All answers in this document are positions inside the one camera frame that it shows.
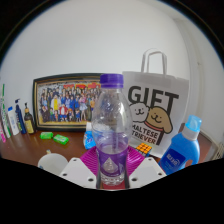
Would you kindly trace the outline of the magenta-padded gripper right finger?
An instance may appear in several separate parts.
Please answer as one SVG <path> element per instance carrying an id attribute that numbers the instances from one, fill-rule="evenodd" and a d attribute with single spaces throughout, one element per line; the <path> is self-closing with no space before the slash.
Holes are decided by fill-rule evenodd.
<path id="1" fill-rule="evenodd" d="M 153 157 L 144 157 L 132 147 L 128 149 L 125 176 L 127 188 L 140 188 L 165 176 Z"/>

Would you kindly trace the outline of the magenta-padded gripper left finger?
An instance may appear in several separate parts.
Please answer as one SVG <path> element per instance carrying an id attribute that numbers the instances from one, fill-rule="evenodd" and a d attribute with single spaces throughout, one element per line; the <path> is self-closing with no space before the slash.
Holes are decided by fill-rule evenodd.
<path id="1" fill-rule="evenodd" d="M 99 165 L 96 148 L 87 150 L 80 158 L 73 157 L 60 177 L 84 188 L 96 189 L 99 178 Z"/>

